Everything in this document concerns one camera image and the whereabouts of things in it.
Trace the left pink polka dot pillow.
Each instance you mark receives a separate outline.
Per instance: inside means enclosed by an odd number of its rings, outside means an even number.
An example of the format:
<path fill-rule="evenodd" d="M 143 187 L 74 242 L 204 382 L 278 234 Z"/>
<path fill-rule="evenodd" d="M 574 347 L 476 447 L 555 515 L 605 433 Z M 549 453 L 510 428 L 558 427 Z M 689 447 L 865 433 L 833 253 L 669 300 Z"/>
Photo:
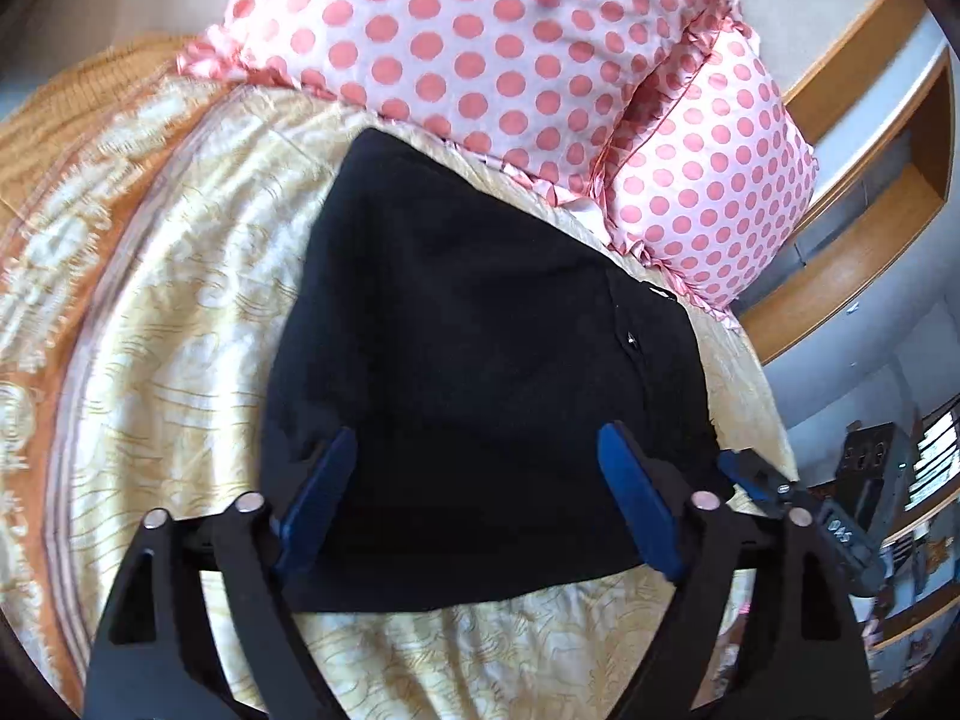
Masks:
<path fill-rule="evenodd" d="M 228 0 L 178 67 L 364 107 L 600 200 L 640 89 L 679 89 L 742 30 L 739 0 Z"/>

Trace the black pants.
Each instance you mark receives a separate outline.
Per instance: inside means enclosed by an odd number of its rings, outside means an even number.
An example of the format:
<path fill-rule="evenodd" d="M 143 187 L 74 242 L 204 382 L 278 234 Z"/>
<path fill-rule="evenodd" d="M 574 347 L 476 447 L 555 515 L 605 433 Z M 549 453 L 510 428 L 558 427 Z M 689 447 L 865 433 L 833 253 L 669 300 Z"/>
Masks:
<path fill-rule="evenodd" d="M 260 490 L 280 518 L 342 427 L 356 466 L 298 613 L 500 601 L 640 564 L 597 461 L 621 422 L 688 483 L 718 466 L 685 307 L 398 138 L 356 137 L 268 378 Z"/>

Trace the right pink polka dot pillow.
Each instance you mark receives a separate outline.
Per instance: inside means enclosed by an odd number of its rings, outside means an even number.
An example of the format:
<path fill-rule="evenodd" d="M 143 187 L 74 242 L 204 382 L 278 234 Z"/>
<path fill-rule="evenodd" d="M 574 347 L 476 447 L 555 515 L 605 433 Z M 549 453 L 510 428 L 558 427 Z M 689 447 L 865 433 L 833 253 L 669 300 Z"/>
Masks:
<path fill-rule="evenodd" d="M 726 18 L 685 37 L 633 94 L 607 153 L 613 247 L 724 312 L 793 234 L 817 172 L 758 34 Z"/>

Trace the pink polka dot pillow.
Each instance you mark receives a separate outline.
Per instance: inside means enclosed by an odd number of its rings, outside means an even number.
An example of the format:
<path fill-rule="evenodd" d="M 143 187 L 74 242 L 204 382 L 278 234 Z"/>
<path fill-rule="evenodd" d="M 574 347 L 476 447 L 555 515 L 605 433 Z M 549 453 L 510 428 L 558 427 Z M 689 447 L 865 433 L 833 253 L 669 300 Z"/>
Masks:
<path fill-rule="evenodd" d="M 600 200 L 640 89 L 679 89 L 742 30 L 739 0 L 228 0 L 178 67 L 364 107 Z"/>
<path fill-rule="evenodd" d="M 726 18 L 685 37 L 633 94 L 607 153 L 613 247 L 724 312 L 793 234 L 817 172 L 758 34 Z"/>

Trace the wooden shelf unit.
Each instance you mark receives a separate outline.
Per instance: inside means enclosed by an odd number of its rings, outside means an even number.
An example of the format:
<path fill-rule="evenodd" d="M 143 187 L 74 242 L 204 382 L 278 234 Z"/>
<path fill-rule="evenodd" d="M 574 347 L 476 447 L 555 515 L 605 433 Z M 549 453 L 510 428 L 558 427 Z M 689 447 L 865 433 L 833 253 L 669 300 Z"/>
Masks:
<path fill-rule="evenodd" d="M 931 663 L 958 621 L 958 405 L 924 419 L 901 522 L 880 557 L 887 578 L 861 603 L 872 689 L 890 700 Z"/>

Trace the yellow patterned bedspread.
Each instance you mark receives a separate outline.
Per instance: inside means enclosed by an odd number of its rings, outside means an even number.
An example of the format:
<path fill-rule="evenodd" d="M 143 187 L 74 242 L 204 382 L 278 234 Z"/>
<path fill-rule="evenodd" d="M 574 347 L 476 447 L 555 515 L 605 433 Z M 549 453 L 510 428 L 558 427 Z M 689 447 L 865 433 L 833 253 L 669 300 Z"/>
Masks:
<path fill-rule="evenodd" d="M 187 78 L 178 50 L 106 50 L 2 127 L 2 610 L 70 707 L 142 515 L 218 512 L 251 486 L 309 227 L 374 122 Z M 599 718 L 669 598 L 635 569 L 301 630 L 355 718 Z"/>

